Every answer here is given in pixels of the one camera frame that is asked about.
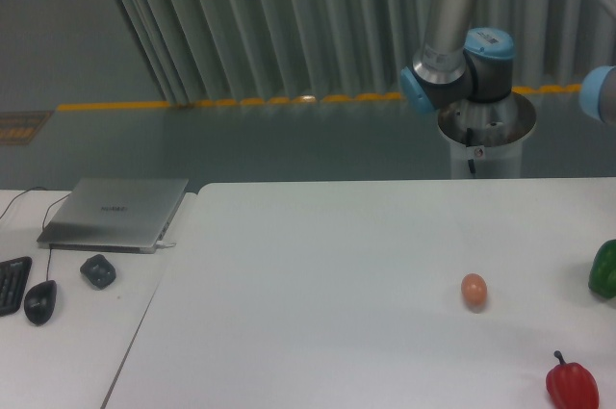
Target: red bell pepper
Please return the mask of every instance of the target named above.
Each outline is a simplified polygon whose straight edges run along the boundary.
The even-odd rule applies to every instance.
[[[578,363],[565,363],[560,351],[554,356],[560,364],[546,376],[546,387],[557,409],[598,409],[599,390],[592,374]]]

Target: silver laptop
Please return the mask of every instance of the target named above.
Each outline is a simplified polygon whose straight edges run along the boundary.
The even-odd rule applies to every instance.
[[[153,253],[188,180],[82,179],[37,241],[52,248]]]

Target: pepper stem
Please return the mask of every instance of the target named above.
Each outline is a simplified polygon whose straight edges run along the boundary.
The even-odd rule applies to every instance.
[[[554,357],[556,357],[558,359],[558,361],[560,361],[561,365],[565,365],[567,363],[565,363],[565,358],[562,357],[562,353],[560,351],[555,351],[554,352]]]

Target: laptop logo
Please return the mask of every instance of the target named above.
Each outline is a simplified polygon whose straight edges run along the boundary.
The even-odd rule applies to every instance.
[[[116,205],[110,205],[110,206],[102,206],[100,208],[101,212],[126,212],[128,210],[128,207],[120,207],[120,206],[116,206]]]

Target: blue joint cap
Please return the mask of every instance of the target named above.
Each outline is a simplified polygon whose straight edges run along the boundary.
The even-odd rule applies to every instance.
[[[493,61],[509,61],[516,56],[513,38],[501,29],[479,27],[466,35],[464,48],[470,53]]]
[[[601,103],[601,90],[603,82],[607,75],[614,70],[616,66],[603,65],[593,69],[584,79],[579,92],[579,105],[586,115],[589,115],[597,120],[601,119],[599,105]]]
[[[436,111],[424,89],[408,67],[405,67],[400,73],[400,84],[404,96],[417,112],[427,114]]]

